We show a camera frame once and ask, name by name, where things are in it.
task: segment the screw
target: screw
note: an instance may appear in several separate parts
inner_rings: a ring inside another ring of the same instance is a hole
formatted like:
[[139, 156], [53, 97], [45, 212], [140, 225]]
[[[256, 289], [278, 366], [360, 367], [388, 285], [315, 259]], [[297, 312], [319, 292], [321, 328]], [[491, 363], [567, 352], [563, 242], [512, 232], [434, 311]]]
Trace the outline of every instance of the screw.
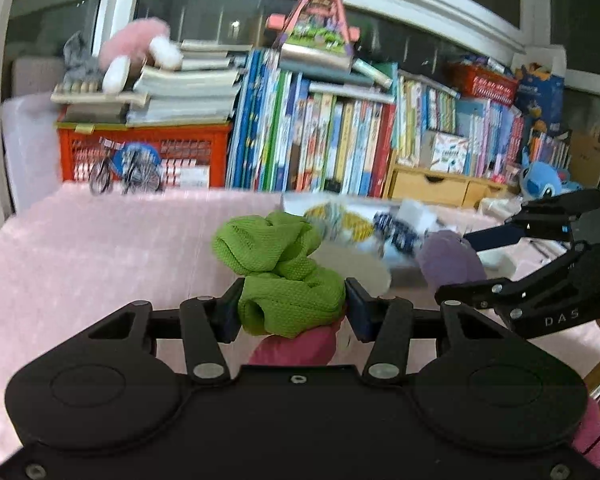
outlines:
[[393, 379], [400, 373], [400, 369], [396, 365], [389, 363], [376, 363], [369, 367], [369, 375], [376, 379]]
[[224, 367], [217, 363], [200, 363], [193, 368], [193, 374], [200, 379], [216, 379], [224, 374]]
[[564, 464], [558, 464], [551, 469], [551, 474], [549, 476], [551, 480], [567, 480], [570, 475], [571, 469]]
[[46, 471], [40, 464], [29, 464], [24, 469], [25, 474], [30, 480], [42, 480], [46, 478]]

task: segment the purple cloth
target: purple cloth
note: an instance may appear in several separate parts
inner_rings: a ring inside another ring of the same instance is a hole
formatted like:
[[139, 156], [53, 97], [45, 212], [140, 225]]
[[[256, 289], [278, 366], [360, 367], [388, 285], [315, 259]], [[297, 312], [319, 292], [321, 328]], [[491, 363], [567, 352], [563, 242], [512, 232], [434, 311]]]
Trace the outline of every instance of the purple cloth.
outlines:
[[453, 231], [430, 234], [423, 241], [416, 261], [433, 292], [442, 285], [487, 279], [478, 254]]

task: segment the red plastic crate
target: red plastic crate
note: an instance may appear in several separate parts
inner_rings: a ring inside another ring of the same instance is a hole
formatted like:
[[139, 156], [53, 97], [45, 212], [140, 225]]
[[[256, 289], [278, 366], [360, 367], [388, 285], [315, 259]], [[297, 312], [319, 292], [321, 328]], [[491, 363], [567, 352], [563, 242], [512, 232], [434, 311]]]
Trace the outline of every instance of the red plastic crate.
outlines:
[[100, 137], [115, 142], [146, 142], [162, 158], [163, 181], [180, 185], [180, 171], [209, 166], [209, 186], [224, 187], [230, 124], [129, 127], [58, 123], [62, 180], [86, 182], [91, 167], [104, 156]]
[[493, 99], [511, 106], [518, 90], [518, 80], [500, 75], [481, 66], [453, 63], [449, 66], [451, 86], [462, 96]]

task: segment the green fabric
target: green fabric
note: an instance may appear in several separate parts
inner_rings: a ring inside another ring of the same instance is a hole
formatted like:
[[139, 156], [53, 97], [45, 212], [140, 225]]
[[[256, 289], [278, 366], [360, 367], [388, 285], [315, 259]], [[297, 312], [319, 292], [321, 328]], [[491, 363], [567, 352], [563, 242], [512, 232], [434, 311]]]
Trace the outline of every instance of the green fabric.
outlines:
[[344, 280], [308, 257], [319, 246], [311, 224], [283, 211], [240, 216], [218, 229], [214, 253], [246, 277], [238, 314], [248, 333], [293, 338], [340, 317]]

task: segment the cardboard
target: cardboard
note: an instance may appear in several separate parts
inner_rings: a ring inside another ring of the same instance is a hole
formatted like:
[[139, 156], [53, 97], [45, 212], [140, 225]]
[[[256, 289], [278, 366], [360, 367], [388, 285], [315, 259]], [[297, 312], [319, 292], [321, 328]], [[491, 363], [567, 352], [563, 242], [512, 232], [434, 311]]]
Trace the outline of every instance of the cardboard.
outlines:
[[600, 184], [600, 135], [587, 135], [580, 132], [571, 134], [571, 180], [584, 187], [597, 187]]
[[[550, 69], [550, 73], [529, 70], [535, 63]], [[530, 46], [525, 54], [514, 54], [511, 68], [520, 81], [515, 105], [532, 118], [532, 127], [544, 133], [558, 134], [562, 119], [564, 76], [567, 54], [563, 46]]]

